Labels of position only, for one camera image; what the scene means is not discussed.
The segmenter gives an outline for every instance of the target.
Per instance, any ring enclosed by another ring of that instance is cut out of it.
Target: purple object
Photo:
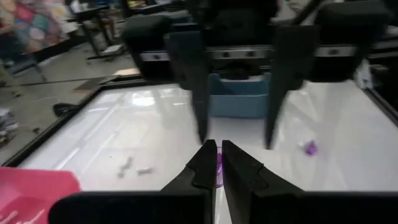
[[[216,176],[216,188],[223,186],[223,155],[217,153],[217,176]]]
[[[311,140],[305,145],[305,153],[309,156],[314,156],[318,153],[318,147],[314,140]]]

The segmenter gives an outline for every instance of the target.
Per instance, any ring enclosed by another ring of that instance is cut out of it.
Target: blue container
[[[263,118],[267,109],[270,73],[259,81],[222,81],[209,76],[210,115],[229,118]]]

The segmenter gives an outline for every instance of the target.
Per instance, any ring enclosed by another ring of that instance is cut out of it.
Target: gray floor
[[[68,53],[43,63],[43,73],[48,82],[59,82],[82,78],[105,77],[112,75],[117,70],[134,67],[134,62],[124,55],[117,57],[112,62],[92,60],[91,65],[86,64],[86,57],[91,56],[90,46],[85,44]],[[21,84],[42,82],[39,74],[33,70],[22,72],[17,78]],[[60,82],[42,85],[23,86],[23,95],[14,98],[11,90],[0,88],[0,108],[10,108],[20,124],[15,138],[4,147],[0,147],[0,164],[9,159],[27,143],[36,137],[32,129],[40,128],[41,131],[54,123],[57,118],[52,112],[52,106],[58,102],[77,103],[84,93],[73,93],[73,89],[84,83]]]

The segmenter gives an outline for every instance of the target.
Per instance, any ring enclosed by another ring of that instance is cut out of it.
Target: colorful quilt
[[[67,17],[63,0],[0,0],[0,17],[14,25],[26,52],[68,39],[62,29]]]

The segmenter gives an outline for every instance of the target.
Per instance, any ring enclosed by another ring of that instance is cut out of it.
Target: white tabletop
[[[201,146],[189,94],[177,85],[105,91],[21,167],[70,170],[83,190],[160,190]],[[274,150],[263,131],[261,119],[212,118],[208,139],[231,140],[304,190],[398,190],[398,130],[352,82],[291,92]],[[313,157],[299,146],[311,139]],[[223,188],[216,221],[231,223]]]

